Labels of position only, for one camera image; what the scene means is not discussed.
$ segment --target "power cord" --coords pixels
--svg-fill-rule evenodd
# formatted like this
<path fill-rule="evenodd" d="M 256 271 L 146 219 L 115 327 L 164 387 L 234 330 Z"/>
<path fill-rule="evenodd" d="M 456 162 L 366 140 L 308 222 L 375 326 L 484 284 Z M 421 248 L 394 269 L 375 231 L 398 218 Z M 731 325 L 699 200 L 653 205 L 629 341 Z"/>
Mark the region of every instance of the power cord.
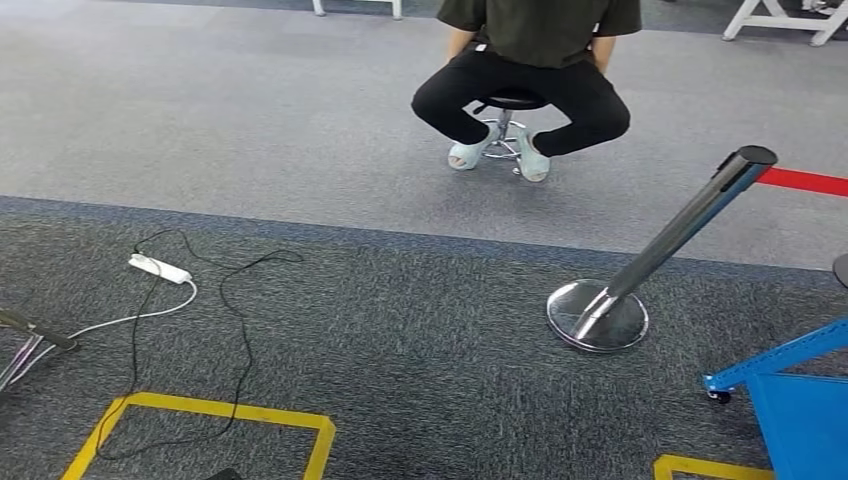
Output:
<path fill-rule="evenodd" d="M 235 421 L 235 418 L 236 418 L 236 411 L 238 410 L 239 400 L 241 399 L 241 394 L 242 394 L 242 389 L 244 387 L 244 382 L 247 379 L 247 376 L 250 373 L 251 369 L 253 368 L 254 357 L 253 357 L 253 350 L 252 350 L 251 344 L 250 344 L 250 338 L 248 337 L 248 334 L 247 334 L 247 323 L 245 321 L 245 319 L 247 318 L 247 315 L 245 315 L 241 310 L 239 310 L 238 308 L 233 306 L 233 304 L 227 298 L 226 290 L 225 290 L 225 287 L 227 285 L 227 281 L 230 280 L 231 278 L 235 277 L 236 275 L 255 267 L 256 265 L 259 265 L 260 263 L 270 262 L 270 261 L 282 261 L 282 262 L 286 262 L 286 263 L 300 263 L 300 262 L 304 261 L 303 256 L 301 256 L 299 253 L 293 252 L 291 250 L 279 249 L 279 250 L 275 250 L 271 253 L 268 253 L 266 255 L 263 255 L 262 257 L 258 258 L 257 260 L 254 260 L 254 261 L 248 263 L 247 265 L 244 265 L 244 266 L 241 266 L 241 267 L 232 267 L 232 266 L 224 265 L 224 264 L 221 264 L 221 263 L 216 262 L 214 260 L 211 260 L 209 258 L 202 257 L 202 256 L 198 255 L 194 251 L 194 249 L 192 248 L 191 242 L 189 242 L 188 236 L 185 234 L 185 232 L 183 232 L 182 230 L 178 230 L 178 229 L 162 230 L 158 233 L 155 233 L 155 234 L 145 238 L 144 240 L 141 240 L 140 242 L 136 243 L 135 246 L 133 247 L 134 252 L 136 254 L 142 254 L 141 246 L 143 244 L 151 242 L 152 240 L 155 240 L 155 239 L 157 239 L 157 238 L 159 238 L 163 235 L 169 234 L 169 233 L 179 234 L 183 239 L 183 243 L 186 247 L 186 250 L 188 250 L 188 252 L 194 258 L 201 260 L 201 261 L 204 261 L 206 263 L 209 263 L 210 265 L 214 265 L 216 267 L 219 267 L 219 268 L 222 268 L 222 269 L 225 269 L 225 270 L 230 270 L 230 273 L 226 274 L 221 279 L 221 282 L 218 284 L 218 294 L 220 295 L 221 301 L 224 304 L 224 306 L 230 312 L 232 312 L 233 315 L 235 315 L 239 319 L 239 323 L 240 323 L 240 327 L 241 327 L 242 342 L 244 344 L 244 349 L 245 349 L 245 352 L 247 354 L 247 365 L 245 366 L 244 370 L 242 371 L 242 374 L 239 377 L 238 383 L 236 384 L 235 392 L 233 393 L 233 401 L 232 401 L 233 410 L 230 413 L 229 418 L 227 419 L 227 423 L 217 432 L 215 432 L 211 435 L 196 436 L 196 437 L 193 437 L 193 438 L 186 438 L 186 439 L 182 439 L 182 440 L 154 442 L 154 443 L 146 445 L 142 448 L 139 448 L 137 450 L 130 451 L 130 452 L 124 452 L 124 453 L 120 453 L 120 454 L 116 454 L 116 455 L 107 455 L 107 454 L 103 453 L 103 451 L 100 448 L 101 442 L 102 442 L 102 437 L 103 437 L 103 427 L 106 425 L 109 418 L 111 418 L 116 412 L 120 411 L 120 407 L 122 407 L 126 403 L 127 398 L 135 392 L 135 388 L 136 388 L 137 383 L 138 383 L 138 343 L 137 343 L 137 340 L 136 340 L 136 331 L 137 331 L 137 328 L 138 328 L 138 319 L 142 317 L 143 312 L 144 312 L 145 308 L 147 307 L 147 304 L 150 302 L 150 299 L 153 296 L 153 292 L 156 290 L 156 287 L 161 282 L 161 276 L 157 276 L 156 280 L 154 281 L 150 290 L 147 292 L 147 295 L 145 296 L 144 302 L 142 302 L 141 307 L 138 310 L 138 314 L 136 315 L 136 317 L 134 317 L 133 330 L 132 330 L 132 370 L 133 371 L 132 371 L 132 380 L 130 382 L 130 386 L 127 389 L 127 393 L 122 397 L 120 406 L 118 408 L 112 410 L 112 412 L 110 412 L 110 414 L 103 420 L 103 422 L 101 422 L 100 428 L 97 431 L 97 443 L 96 443 L 97 448 L 96 448 L 95 454 L 99 458 L 102 458 L 104 460 L 109 460 L 109 461 L 123 460 L 123 459 L 127 459 L 127 458 L 130 458 L 130 457 L 134 457 L 134 456 L 139 455 L 139 454 L 146 452 L 148 450 L 158 448 L 158 447 L 163 447 L 163 446 L 185 445 L 185 444 L 189 444 L 189 443 L 205 442 L 205 441 L 209 441 L 209 440 L 215 439 L 217 437 L 220 437 L 220 436 L 224 435 L 227 431 L 229 431 L 229 429 L 232 427 L 233 422 Z"/>

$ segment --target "stanchion post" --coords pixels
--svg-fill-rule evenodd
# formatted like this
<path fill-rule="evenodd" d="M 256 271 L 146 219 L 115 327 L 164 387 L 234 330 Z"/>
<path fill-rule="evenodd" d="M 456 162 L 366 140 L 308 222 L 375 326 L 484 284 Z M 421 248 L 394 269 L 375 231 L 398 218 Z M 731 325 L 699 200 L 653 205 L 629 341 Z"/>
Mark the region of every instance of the stanchion post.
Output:
<path fill-rule="evenodd" d="M 733 152 L 710 181 L 642 252 L 606 284 L 577 280 L 548 298 L 554 331 L 575 347 L 614 352 L 632 346 L 648 330 L 648 312 L 633 295 L 652 273 L 740 193 L 777 163 L 771 150 L 746 146 Z"/>

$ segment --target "black stool seat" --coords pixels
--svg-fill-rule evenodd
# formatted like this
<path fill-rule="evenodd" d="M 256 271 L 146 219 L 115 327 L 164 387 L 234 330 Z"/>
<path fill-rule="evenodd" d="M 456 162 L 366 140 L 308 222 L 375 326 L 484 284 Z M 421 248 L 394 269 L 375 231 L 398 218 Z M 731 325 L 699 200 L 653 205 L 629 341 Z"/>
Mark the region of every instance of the black stool seat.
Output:
<path fill-rule="evenodd" d="M 527 90 L 505 88 L 481 98 L 480 102 L 504 110 L 537 110 L 548 104 L 545 99 Z"/>

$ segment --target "yellow tape square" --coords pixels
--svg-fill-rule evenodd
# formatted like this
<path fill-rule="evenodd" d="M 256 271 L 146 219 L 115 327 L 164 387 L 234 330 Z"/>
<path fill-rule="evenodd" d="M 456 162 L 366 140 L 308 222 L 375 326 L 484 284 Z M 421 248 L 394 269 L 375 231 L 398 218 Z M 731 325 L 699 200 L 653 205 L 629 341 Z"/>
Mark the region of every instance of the yellow tape square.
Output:
<path fill-rule="evenodd" d="M 674 480 L 674 473 L 692 473 L 722 480 L 775 480 L 770 470 L 740 467 L 696 458 L 662 455 L 654 462 L 654 480 Z"/>
<path fill-rule="evenodd" d="M 103 417 L 94 426 L 88 440 L 77 453 L 74 461 L 62 475 L 61 480 L 82 480 L 88 465 L 94 460 L 97 453 L 97 432 L 103 426 L 103 434 L 100 444 L 106 441 L 118 419 L 130 405 L 139 407 L 158 408 L 163 410 L 174 410 L 177 412 L 198 413 L 201 415 L 214 415 L 216 417 L 229 417 L 233 413 L 233 404 L 226 402 L 215 402 L 211 400 L 200 400 L 197 398 L 175 397 L 159 393 L 139 392 L 126 397 L 116 398 L 112 405 L 106 409 Z M 315 415 L 312 413 L 290 412 L 276 410 L 273 408 L 253 407 L 250 405 L 238 405 L 235 418 L 238 420 L 252 420 L 255 422 L 275 423 L 291 427 L 312 428 L 318 430 L 312 453 L 306 464 L 306 472 L 303 480 L 321 480 L 324 475 L 324 467 L 330 456 L 330 447 L 336 436 L 336 426 L 330 421 L 330 417 Z"/>

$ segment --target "stool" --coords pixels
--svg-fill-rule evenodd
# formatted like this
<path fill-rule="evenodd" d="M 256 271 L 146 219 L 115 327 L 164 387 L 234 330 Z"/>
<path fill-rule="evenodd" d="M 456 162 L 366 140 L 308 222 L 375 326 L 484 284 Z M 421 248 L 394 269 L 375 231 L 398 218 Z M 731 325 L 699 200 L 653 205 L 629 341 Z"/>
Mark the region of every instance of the stool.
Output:
<path fill-rule="evenodd" d="M 512 148 L 511 143 L 518 141 L 516 137 L 509 136 L 510 127 L 518 130 L 526 130 L 527 127 L 512 119 L 512 114 L 522 110 L 538 110 L 548 105 L 548 102 L 539 95 L 520 90 L 516 88 L 507 88 L 498 90 L 497 92 L 479 99 L 483 105 L 474 110 L 474 114 L 478 114 L 486 109 L 486 107 L 495 107 L 501 109 L 501 114 L 497 119 L 483 120 L 483 123 L 497 125 L 500 134 L 497 140 L 486 147 L 486 152 L 483 156 L 487 158 L 501 160 L 518 160 L 521 158 L 521 152 L 517 152 Z M 500 149 L 502 153 L 495 153 L 492 150 Z M 518 168 L 514 168 L 513 173 L 521 175 Z"/>

